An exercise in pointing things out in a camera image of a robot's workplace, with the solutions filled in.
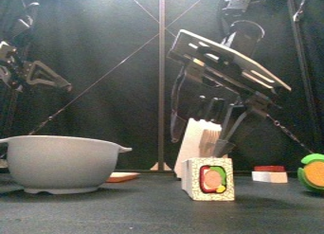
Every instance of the black backdrop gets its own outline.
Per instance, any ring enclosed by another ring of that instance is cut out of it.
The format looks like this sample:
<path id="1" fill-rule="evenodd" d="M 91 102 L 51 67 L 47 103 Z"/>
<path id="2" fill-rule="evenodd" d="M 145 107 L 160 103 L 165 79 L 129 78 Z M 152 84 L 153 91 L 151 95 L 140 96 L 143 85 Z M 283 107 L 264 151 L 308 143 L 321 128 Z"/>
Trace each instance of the black backdrop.
<path id="1" fill-rule="evenodd" d="M 119 156 L 121 170 L 149 170 L 160 160 L 163 144 L 163 161 L 172 169 L 180 143 L 169 140 L 169 95 L 180 67 L 165 59 L 161 72 L 161 46 L 167 53 L 181 28 L 219 40 L 217 1 L 164 0 L 161 4 L 160 0 L 40 0 L 29 60 L 47 63 L 72 83 L 73 90 L 69 94 L 39 90 L 20 94 L 12 135 L 28 134 L 88 89 L 37 134 L 91 137 L 133 147 L 132 153 Z M 287 1 L 276 1 L 275 5 L 249 14 L 265 30 L 255 60 L 292 87 L 292 93 L 279 100 L 283 109 L 272 109 L 269 114 L 313 147 Z M 159 128 L 161 99 L 164 131 Z M 305 154 L 265 121 L 231 157 L 240 171 L 256 164 L 281 164 L 296 171 Z"/>

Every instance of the metal rod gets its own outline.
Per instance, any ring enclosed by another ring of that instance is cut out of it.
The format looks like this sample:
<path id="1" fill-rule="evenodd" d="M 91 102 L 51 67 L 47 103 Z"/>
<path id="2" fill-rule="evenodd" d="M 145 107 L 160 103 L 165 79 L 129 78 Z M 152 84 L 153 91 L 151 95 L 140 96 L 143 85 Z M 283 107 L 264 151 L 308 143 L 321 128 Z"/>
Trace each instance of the metal rod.
<path id="1" fill-rule="evenodd" d="M 307 52 L 305 52 L 305 45 L 304 45 L 304 37 L 303 31 L 300 28 L 300 21 L 293 21 L 293 14 L 296 14 L 297 4 L 295 0 L 288 0 L 288 11 L 291 16 L 291 24 L 292 24 L 292 32 L 295 38 L 295 45 L 297 50 L 299 56 L 299 63 L 300 63 L 300 70 L 301 70 L 301 78 L 305 88 L 305 96 L 307 96 L 307 103 L 308 109 L 311 114 L 311 124 L 312 124 L 312 137 L 313 137 L 313 148 L 317 151 L 323 151 L 321 147 L 321 131 L 320 131 L 320 123 L 319 123 L 319 115 L 316 113 L 316 104 L 313 99 L 313 90 L 312 90 L 312 73 L 309 71 L 309 65 L 307 60 Z"/>
<path id="2" fill-rule="evenodd" d="M 164 171 L 164 62 L 165 0 L 160 0 L 160 68 L 159 68 L 159 171 Z"/>

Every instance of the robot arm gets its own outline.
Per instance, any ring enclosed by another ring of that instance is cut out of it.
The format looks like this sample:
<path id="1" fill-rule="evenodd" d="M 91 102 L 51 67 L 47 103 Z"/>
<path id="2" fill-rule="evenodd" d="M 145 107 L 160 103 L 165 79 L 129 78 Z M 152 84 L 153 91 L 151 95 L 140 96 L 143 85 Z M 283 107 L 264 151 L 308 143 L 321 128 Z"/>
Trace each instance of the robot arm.
<path id="1" fill-rule="evenodd" d="M 16 47 L 4 41 L 0 44 L 0 80 L 17 91 L 24 87 L 72 89 L 71 83 L 43 62 L 23 62 Z"/>

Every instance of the dark table surface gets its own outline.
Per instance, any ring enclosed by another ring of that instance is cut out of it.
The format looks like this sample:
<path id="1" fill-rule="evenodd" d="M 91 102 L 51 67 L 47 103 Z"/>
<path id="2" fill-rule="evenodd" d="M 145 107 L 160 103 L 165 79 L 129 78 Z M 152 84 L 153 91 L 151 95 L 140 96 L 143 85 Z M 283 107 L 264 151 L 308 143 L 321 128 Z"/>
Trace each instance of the dark table surface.
<path id="1" fill-rule="evenodd" d="M 173 174 L 141 174 L 89 193 L 29 194 L 0 174 L 0 233 L 324 233 L 324 197 L 235 176 L 236 200 L 192 201 Z"/>

